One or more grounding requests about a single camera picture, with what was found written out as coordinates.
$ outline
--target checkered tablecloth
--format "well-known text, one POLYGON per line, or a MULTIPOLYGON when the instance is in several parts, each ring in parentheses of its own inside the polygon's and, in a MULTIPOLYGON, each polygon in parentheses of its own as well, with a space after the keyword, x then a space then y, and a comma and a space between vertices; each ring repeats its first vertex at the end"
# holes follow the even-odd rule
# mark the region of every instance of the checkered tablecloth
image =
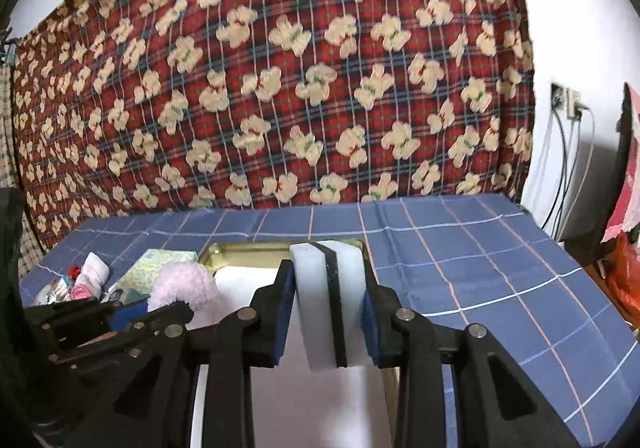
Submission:
MULTIPOLYGON (((486 325, 527 371, 582 446, 609 440, 640 395, 640 349, 588 275, 502 196, 429 197, 271 210, 198 210, 93 219, 22 282, 29 303, 89 251, 107 287, 148 248, 211 242, 360 238, 381 284, 445 326, 486 325)), ((449 412, 454 407, 446 378, 449 412)), ((449 425, 454 446, 454 425, 449 425)))

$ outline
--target red plaid fabric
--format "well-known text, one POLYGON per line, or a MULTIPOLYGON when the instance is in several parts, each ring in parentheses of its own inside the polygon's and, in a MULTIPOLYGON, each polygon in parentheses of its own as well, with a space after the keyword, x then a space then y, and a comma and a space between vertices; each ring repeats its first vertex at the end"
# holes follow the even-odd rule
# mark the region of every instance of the red plaid fabric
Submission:
POLYGON ((39 238, 83 219, 499 190, 534 123, 524 0, 66 0, 18 46, 39 238))

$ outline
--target white cable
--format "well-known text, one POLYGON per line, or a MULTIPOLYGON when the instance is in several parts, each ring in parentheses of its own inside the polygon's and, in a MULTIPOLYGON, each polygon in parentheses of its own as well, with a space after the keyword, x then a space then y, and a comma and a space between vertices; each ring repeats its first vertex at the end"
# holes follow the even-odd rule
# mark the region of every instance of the white cable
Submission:
POLYGON ((531 204, 531 208, 529 210, 533 215, 536 214, 536 209, 538 207, 538 200, 540 199, 540 185, 545 178, 546 171, 546 163, 549 158, 549 150, 551 149, 551 128, 553 125, 553 114, 549 114, 549 119, 546 122, 546 134, 545 141, 542 144, 542 156, 538 161, 538 165, 536 167, 536 176, 532 180, 534 199, 531 204))
POLYGON ((564 233, 564 230, 566 229, 567 224, 569 223, 569 218, 571 218, 571 213, 574 211, 575 204, 578 202, 578 199, 580 198, 580 193, 582 192, 584 183, 587 180, 589 168, 591 167, 591 160, 593 159, 593 151, 596 148, 596 118, 593 115, 593 111, 589 107, 585 105, 581 105, 580 108, 585 112, 588 112, 591 117, 591 147, 589 149, 589 157, 587 158, 587 165, 584 168, 584 174, 582 175, 582 180, 580 181, 580 185, 578 186, 578 191, 575 194, 574 202, 571 204, 571 207, 569 208, 569 211, 567 212, 567 215, 564 218, 564 223, 560 228, 560 233, 558 233, 558 237, 561 237, 561 238, 562 238, 562 234, 564 233))

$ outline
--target metal screw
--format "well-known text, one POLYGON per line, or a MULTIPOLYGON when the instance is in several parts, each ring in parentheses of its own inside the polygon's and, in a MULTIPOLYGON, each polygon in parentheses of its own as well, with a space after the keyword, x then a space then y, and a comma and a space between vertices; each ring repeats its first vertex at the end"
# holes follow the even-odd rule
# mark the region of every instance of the metal screw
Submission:
POLYGON ((168 325, 164 329, 164 335, 167 338, 177 338, 181 334, 182 334, 182 326, 177 323, 172 323, 171 325, 168 325))
POLYGON ((415 318, 415 313, 411 309, 407 309, 406 307, 401 307, 396 311, 396 316, 401 319, 403 322, 410 322, 415 318))
POLYGON ((474 338, 484 338, 486 336, 486 327, 479 323, 474 323, 469 326, 469 334, 474 338))
POLYGON ((241 320, 253 320, 257 315, 257 312, 252 307, 242 307, 238 311, 238 318, 241 320))

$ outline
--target pink plush toy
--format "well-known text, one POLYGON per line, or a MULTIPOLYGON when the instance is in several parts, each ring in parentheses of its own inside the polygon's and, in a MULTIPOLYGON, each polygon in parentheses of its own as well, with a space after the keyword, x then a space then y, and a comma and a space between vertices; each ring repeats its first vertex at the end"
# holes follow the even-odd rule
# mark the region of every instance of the pink plush toy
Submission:
POLYGON ((202 264, 168 262, 160 268, 148 300, 148 311, 183 301, 193 311, 187 329, 198 329, 217 323, 224 317, 219 305, 215 278, 202 264))

